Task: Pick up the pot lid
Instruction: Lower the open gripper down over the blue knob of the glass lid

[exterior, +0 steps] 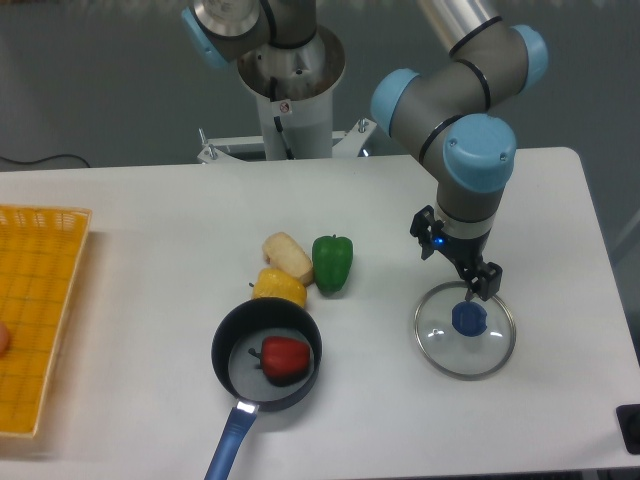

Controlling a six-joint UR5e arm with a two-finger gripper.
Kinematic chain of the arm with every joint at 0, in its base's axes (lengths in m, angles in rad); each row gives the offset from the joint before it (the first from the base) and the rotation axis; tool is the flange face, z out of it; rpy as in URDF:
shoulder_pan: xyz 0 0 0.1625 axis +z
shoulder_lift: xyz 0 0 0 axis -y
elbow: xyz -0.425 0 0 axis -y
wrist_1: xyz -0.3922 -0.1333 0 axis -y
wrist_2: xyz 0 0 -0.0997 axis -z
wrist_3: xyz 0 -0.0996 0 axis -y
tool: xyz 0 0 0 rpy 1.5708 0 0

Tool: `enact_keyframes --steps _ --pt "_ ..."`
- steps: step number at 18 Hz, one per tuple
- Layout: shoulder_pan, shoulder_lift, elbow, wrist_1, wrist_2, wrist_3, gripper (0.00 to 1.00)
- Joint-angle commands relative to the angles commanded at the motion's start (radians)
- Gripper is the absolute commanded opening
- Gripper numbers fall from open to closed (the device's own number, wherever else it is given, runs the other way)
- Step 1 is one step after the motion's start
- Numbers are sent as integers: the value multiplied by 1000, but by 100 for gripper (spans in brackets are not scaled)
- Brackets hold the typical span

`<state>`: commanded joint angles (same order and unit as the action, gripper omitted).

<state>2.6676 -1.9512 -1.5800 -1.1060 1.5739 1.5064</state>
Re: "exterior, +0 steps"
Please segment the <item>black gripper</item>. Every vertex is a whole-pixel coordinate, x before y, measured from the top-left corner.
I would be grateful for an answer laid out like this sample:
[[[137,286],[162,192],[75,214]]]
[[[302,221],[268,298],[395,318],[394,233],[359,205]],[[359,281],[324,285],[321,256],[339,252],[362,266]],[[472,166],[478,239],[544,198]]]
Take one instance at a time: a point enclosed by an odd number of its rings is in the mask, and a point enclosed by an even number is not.
[[[428,259],[434,250],[449,260],[467,287],[465,300],[478,297],[490,300],[500,289],[502,268],[493,262],[482,261],[485,236],[460,239],[439,232],[432,236],[436,223],[434,209],[427,205],[418,211],[412,220],[410,234],[421,247],[421,259]]]

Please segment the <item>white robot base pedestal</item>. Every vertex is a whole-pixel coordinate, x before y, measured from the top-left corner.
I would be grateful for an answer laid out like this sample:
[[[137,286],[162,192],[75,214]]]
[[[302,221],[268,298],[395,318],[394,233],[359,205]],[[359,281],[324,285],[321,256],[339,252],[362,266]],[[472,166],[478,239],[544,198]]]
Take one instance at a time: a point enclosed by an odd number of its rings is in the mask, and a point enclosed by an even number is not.
[[[319,26],[301,47],[264,44],[237,61],[244,87],[254,96],[260,137],[208,138],[199,132],[199,162],[236,161],[246,153],[266,160],[354,158],[367,156],[365,144],[377,128],[361,117],[346,131],[333,129],[333,93],[346,65],[344,48],[329,29]]]

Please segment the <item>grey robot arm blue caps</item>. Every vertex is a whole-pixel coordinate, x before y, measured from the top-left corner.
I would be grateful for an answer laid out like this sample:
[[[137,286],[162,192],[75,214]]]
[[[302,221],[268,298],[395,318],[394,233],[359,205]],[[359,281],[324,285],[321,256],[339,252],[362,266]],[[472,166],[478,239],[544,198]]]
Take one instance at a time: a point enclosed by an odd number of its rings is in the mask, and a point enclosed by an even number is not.
[[[488,300],[502,270],[483,250],[514,168],[516,139],[490,109],[533,86],[548,66],[538,32],[508,26],[488,1],[424,1],[448,52],[433,76],[388,74],[370,104],[374,122],[437,181],[434,206],[413,218],[421,254],[442,254],[469,297]],[[332,94],[346,64],[312,1],[192,1],[183,24],[211,67],[235,64],[259,112],[268,159],[332,152]]]

